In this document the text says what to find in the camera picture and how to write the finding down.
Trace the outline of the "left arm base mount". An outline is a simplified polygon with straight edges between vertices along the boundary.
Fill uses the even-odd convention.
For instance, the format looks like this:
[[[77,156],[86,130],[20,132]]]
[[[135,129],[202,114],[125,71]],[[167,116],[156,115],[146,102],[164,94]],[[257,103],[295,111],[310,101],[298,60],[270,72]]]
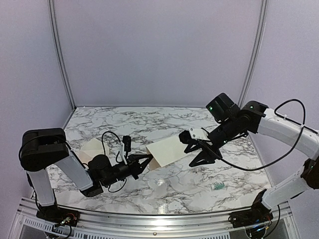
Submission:
[[[75,227],[78,224],[80,213],[77,210],[61,208],[56,201],[51,206],[41,206],[37,197],[35,197],[35,204],[37,206],[36,217],[54,223],[54,227]]]

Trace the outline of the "cream paper letter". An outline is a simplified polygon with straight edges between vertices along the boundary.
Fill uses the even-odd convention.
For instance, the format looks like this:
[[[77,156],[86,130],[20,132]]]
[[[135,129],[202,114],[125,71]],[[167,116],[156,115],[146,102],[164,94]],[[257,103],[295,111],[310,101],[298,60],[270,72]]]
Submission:
[[[184,152],[186,146],[180,142],[177,135],[146,145],[147,154],[153,156],[149,163],[149,169],[163,168],[186,157]]]

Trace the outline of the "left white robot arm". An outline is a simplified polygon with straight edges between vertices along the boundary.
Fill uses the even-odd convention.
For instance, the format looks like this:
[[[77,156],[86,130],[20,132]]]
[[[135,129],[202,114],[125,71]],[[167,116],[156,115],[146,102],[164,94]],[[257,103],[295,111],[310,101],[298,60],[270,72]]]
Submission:
[[[153,159],[151,154],[131,154],[130,143],[130,137],[125,135],[118,153],[122,160],[114,165],[105,152],[82,163],[68,144],[63,129],[36,129],[23,134],[18,156],[38,204],[44,207],[43,212],[51,221],[57,222],[63,217],[63,211],[56,205],[47,168],[56,165],[85,197],[95,197],[102,194],[104,188],[129,176],[138,179]]]

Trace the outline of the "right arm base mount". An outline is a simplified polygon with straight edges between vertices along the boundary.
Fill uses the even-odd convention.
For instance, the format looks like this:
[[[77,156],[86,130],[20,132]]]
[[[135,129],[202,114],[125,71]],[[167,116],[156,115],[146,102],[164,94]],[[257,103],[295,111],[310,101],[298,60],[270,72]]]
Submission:
[[[266,189],[256,196],[250,209],[230,213],[228,221],[232,224],[233,228],[259,224],[271,221],[274,218],[271,209],[262,204],[262,196],[265,192]]]

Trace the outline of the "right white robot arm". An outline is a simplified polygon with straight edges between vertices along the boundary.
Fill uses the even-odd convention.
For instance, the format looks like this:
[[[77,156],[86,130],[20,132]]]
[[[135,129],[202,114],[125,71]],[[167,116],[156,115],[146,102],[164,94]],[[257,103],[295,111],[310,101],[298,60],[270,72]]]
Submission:
[[[239,108],[225,93],[215,97],[206,108],[219,126],[211,132],[202,128],[185,130],[178,136],[180,142],[187,146],[185,153],[201,150],[190,162],[190,167],[213,164],[217,159],[223,161],[220,148],[233,140],[246,137],[250,132],[274,138],[307,156],[296,173],[258,194],[247,212],[250,222],[259,222],[266,212],[304,191],[318,189],[318,132],[305,126],[304,122],[298,123],[257,101],[249,101],[243,108]]]

